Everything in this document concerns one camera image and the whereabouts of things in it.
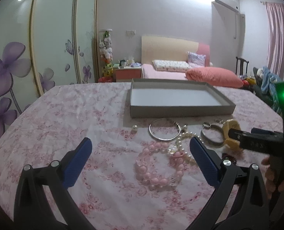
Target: floral tablecloth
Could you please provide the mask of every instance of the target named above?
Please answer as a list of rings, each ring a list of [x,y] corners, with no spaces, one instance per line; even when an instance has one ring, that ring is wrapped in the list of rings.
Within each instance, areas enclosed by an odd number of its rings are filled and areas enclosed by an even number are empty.
[[[181,183],[174,189],[150,190],[136,179],[135,160],[143,147],[154,143],[148,133],[152,119],[131,119],[130,83],[102,83],[57,86],[34,102],[0,138],[0,205],[13,218],[14,198],[22,167],[43,167],[61,160],[84,137],[93,152],[69,193],[97,229],[185,229],[199,214],[213,187],[197,165],[186,164]],[[248,91],[218,88],[237,106],[233,117],[241,128],[282,131],[282,119]],[[227,117],[176,119],[199,133],[205,121]],[[137,133],[131,131],[138,125]],[[163,133],[166,128],[158,128]],[[264,155],[251,151],[232,153],[226,146],[212,148],[219,155],[228,152],[238,165],[260,164]],[[153,169],[169,173],[168,157],[153,155]],[[262,173],[265,167],[260,166]],[[64,222],[49,190],[49,203],[58,220]],[[224,219],[236,194],[234,188],[220,220]]]

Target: red basket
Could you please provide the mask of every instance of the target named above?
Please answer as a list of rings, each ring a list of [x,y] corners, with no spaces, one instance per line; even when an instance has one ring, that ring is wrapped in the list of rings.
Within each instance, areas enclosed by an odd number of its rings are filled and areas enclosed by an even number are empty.
[[[98,82],[100,82],[100,83],[112,82],[112,78],[111,77],[102,77],[102,78],[98,79]]]

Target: nightstand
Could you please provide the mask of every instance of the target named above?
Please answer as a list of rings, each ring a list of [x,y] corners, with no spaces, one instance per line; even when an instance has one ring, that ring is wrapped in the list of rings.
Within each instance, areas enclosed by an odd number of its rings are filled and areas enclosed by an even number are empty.
[[[141,67],[124,67],[113,70],[113,76],[116,82],[131,82],[132,79],[141,79]]]

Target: metal screw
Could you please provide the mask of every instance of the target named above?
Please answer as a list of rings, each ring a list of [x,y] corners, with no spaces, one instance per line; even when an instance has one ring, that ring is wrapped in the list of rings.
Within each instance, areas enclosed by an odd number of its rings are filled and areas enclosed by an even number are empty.
[[[27,165],[24,166],[24,170],[25,170],[25,171],[30,170],[30,168],[31,168],[31,166],[30,166],[29,164],[27,164]]]
[[[258,166],[257,164],[255,164],[255,163],[253,163],[253,164],[252,164],[252,168],[253,168],[254,170],[258,170],[258,169],[259,169],[259,166]]]
[[[231,161],[229,161],[228,159],[223,160],[223,164],[225,166],[230,166],[231,165]]]
[[[52,167],[58,167],[59,166],[59,161],[57,161],[57,160],[55,160],[55,161],[52,161],[51,163],[50,163],[50,165],[52,166]]]

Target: flower stem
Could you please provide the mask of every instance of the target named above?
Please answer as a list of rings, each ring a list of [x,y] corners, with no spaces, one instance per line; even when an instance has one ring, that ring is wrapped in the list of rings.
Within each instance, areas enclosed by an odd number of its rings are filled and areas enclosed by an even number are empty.
[[[14,96],[14,93],[13,93],[12,88],[10,89],[10,94],[11,94],[11,96],[12,96],[13,102],[14,102],[15,107],[17,108],[19,114],[22,114],[22,110],[21,110],[20,107],[18,106],[18,103],[17,103],[17,101],[16,101],[16,98],[15,98],[15,96]]]

